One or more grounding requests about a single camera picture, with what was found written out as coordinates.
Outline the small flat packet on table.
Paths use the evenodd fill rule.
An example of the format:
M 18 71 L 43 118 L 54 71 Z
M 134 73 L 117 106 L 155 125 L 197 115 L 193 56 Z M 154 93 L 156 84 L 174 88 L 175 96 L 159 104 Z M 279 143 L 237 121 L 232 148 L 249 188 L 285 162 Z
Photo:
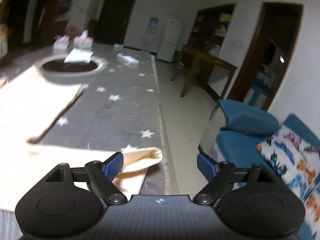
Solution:
M 123 49 L 124 45 L 123 44 L 118 44 L 118 43 L 115 43 L 113 45 L 113 50 L 114 51 L 121 51 Z

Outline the cream garment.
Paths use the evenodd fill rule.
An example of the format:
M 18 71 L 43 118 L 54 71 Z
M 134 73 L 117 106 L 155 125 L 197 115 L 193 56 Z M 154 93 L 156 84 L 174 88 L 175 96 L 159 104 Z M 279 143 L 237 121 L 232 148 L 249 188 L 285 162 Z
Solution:
M 59 163 L 79 167 L 112 155 L 36 144 L 54 122 L 67 124 L 61 114 L 81 92 L 81 84 L 51 83 L 36 67 L 1 87 L 1 209 L 14 211 L 18 201 Z

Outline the white remote control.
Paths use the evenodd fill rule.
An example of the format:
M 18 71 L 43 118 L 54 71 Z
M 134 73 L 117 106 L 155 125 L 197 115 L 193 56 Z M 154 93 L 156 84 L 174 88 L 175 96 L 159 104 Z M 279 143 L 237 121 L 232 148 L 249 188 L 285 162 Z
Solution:
M 127 65 L 137 66 L 140 63 L 140 61 L 135 59 L 134 57 L 130 55 L 124 55 L 122 53 L 118 53 L 117 58 Z

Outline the loose white tissue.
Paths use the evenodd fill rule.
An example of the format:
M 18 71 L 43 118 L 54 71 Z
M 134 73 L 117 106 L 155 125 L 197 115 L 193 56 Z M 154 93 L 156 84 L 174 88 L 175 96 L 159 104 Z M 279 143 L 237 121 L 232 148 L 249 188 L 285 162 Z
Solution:
M 65 58 L 64 63 L 72 63 L 72 62 L 84 62 L 89 63 L 91 61 L 91 57 L 94 54 L 93 51 L 76 49 L 74 48 Z

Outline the dark entrance door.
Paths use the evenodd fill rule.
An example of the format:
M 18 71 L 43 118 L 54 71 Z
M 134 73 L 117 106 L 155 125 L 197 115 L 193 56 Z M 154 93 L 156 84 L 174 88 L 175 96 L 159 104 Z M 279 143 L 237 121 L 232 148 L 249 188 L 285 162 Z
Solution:
M 96 27 L 98 42 L 123 44 L 136 0 L 104 0 Z

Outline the water dispenser with blue bottle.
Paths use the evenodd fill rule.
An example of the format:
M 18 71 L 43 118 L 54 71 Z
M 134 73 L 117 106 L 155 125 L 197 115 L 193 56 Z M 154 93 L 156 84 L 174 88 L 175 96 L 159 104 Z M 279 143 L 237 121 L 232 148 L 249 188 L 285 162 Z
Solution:
M 142 43 L 142 51 L 151 53 L 153 46 L 156 42 L 157 30 L 159 25 L 159 19 L 151 17 L 145 31 Z

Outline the butterfly print cushion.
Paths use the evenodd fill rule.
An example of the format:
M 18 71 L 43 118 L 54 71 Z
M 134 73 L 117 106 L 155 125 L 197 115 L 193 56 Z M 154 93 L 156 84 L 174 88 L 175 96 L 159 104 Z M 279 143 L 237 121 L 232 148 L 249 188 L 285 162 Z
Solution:
M 319 148 L 286 126 L 257 145 L 256 150 L 306 209 L 306 223 L 319 238 Z

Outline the white paper bag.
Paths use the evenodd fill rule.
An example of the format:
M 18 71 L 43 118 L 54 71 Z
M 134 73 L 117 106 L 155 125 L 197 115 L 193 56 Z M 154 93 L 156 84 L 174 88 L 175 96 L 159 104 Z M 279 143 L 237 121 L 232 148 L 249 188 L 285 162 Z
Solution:
M 0 25 L 0 57 L 8 53 L 8 28 L 6 25 Z

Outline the blue covered sofa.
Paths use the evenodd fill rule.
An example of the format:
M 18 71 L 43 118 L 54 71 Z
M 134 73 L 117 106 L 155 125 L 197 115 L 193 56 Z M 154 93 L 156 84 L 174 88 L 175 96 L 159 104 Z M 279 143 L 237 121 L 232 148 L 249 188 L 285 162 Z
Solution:
M 198 149 L 218 163 L 228 161 L 242 168 L 261 163 L 275 173 L 256 147 L 283 125 L 319 148 L 319 139 L 296 115 L 290 114 L 283 123 L 279 123 L 266 111 L 242 102 L 223 99 L 217 102 L 212 111 Z M 298 235 L 301 239 L 316 239 L 305 218 Z

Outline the white refrigerator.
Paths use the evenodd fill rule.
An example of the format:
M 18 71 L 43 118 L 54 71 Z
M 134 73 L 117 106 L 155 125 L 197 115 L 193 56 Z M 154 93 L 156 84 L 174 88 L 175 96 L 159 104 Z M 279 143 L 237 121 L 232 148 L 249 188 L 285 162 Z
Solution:
M 175 51 L 180 42 L 183 31 L 183 22 L 175 18 L 169 17 L 164 29 L 163 37 L 159 50 L 157 52 L 157 59 L 172 62 Z

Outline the pink tissue box with tissue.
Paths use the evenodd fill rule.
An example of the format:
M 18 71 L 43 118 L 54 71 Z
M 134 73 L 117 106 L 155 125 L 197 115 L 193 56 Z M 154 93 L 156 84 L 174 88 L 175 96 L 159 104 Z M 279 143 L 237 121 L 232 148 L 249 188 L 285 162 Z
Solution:
M 76 36 L 73 40 L 76 48 L 89 49 L 92 47 L 93 38 L 88 36 L 88 30 L 84 30 L 80 36 Z

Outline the round black induction cooktop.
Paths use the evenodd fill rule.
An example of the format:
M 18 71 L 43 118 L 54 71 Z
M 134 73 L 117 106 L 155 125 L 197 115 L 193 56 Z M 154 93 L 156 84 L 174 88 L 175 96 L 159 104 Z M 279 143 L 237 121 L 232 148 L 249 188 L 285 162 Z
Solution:
M 42 58 L 34 62 L 42 74 L 58 77 L 76 77 L 97 74 L 102 72 L 107 66 L 108 61 L 105 58 L 93 56 L 89 63 L 65 62 L 66 55 L 55 55 Z

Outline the dark wooden side table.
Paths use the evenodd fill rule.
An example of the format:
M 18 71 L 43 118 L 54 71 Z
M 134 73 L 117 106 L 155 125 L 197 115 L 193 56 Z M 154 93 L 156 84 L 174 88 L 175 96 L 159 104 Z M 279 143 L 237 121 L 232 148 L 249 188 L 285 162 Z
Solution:
M 185 97 L 192 85 L 196 83 L 199 84 L 214 101 L 224 98 L 237 70 L 236 66 L 227 61 L 188 45 L 183 45 L 182 50 L 176 54 L 176 60 L 177 62 L 174 64 L 171 81 L 174 81 L 179 73 L 185 74 L 184 86 L 180 93 L 180 97 L 182 98 Z M 208 84 L 215 67 L 220 67 L 228 71 L 228 79 L 220 95 Z

